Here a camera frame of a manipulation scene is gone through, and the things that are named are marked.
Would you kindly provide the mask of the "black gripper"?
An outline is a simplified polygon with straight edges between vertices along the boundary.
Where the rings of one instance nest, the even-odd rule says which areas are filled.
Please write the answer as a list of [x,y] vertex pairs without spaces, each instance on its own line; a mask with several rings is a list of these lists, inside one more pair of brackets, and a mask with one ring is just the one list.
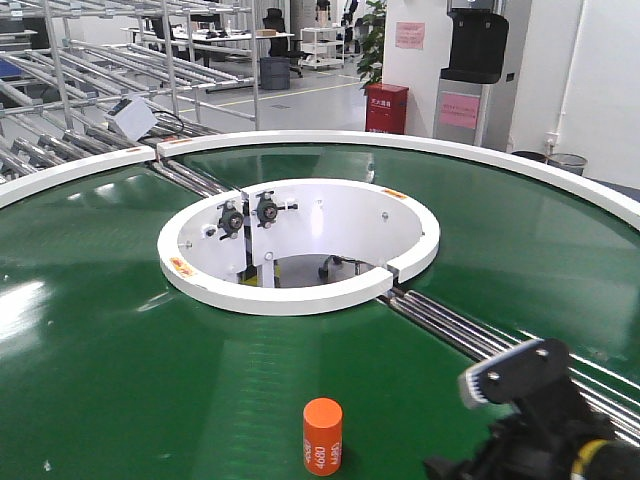
[[609,418],[577,389],[545,389],[513,401],[515,412],[489,426],[490,436],[470,459],[424,460],[429,479],[570,479],[588,444],[615,439]]

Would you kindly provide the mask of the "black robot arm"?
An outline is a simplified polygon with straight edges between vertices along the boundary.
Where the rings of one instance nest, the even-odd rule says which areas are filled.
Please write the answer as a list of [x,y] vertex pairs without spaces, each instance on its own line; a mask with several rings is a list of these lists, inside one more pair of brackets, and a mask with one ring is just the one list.
[[432,456],[429,479],[637,479],[639,448],[617,438],[609,417],[575,389],[513,401],[470,459]]

